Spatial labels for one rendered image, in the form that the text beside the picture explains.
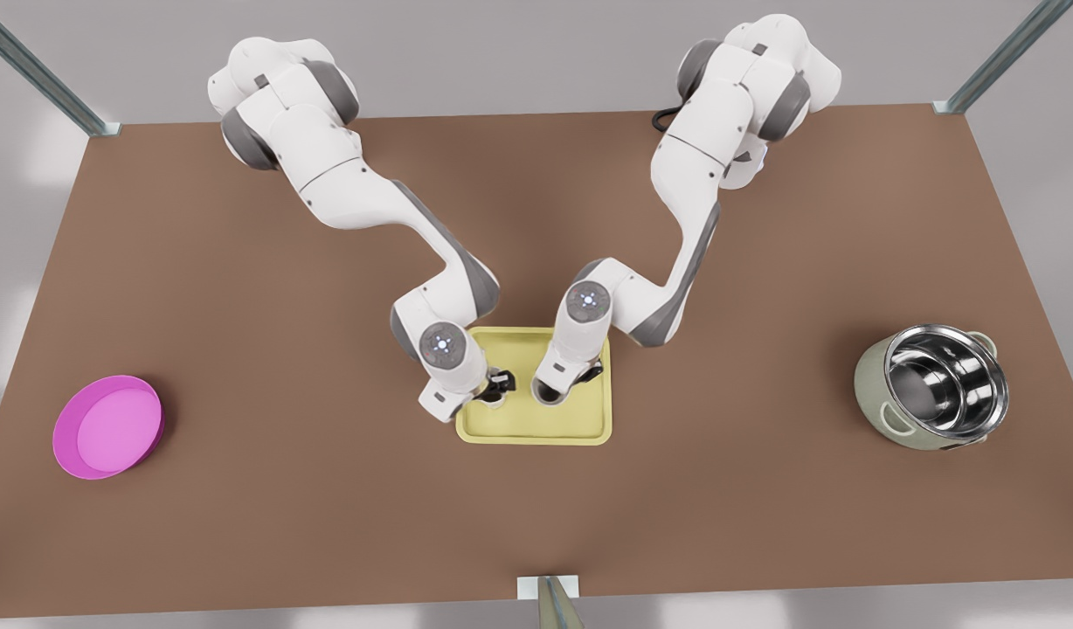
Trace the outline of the yellow rectangular tray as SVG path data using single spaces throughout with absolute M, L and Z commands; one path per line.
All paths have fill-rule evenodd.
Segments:
M 536 366 L 552 340 L 548 327 L 477 326 L 469 330 L 489 365 L 516 376 L 501 406 L 469 403 L 455 418 L 456 431 L 477 445 L 603 445 L 613 431 L 613 376 L 603 371 L 572 387 L 564 403 L 547 406 L 531 394 Z

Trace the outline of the pink round bowl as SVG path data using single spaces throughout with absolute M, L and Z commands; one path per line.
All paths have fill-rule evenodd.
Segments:
M 164 427 L 163 404 L 148 382 L 107 376 L 65 403 L 52 430 L 52 453 L 70 476 L 106 479 L 148 458 Z

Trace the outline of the silver frame post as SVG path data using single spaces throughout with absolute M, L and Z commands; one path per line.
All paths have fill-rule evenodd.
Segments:
M 517 577 L 516 598 L 536 601 L 539 629 L 585 629 L 575 606 L 580 598 L 578 576 Z
M 1040 0 L 1009 35 L 995 48 L 995 52 L 976 68 L 971 76 L 956 89 L 947 100 L 934 100 L 932 111 L 936 115 L 962 115 L 984 96 L 1001 75 L 1011 68 L 1025 52 L 1037 43 L 1073 8 L 1073 0 Z
M 87 105 L 64 82 L 54 74 L 21 40 L 0 21 L 0 57 L 18 75 L 30 83 L 70 121 L 90 138 L 112 138 L 121 132 L 121 125 L 107 122 Z

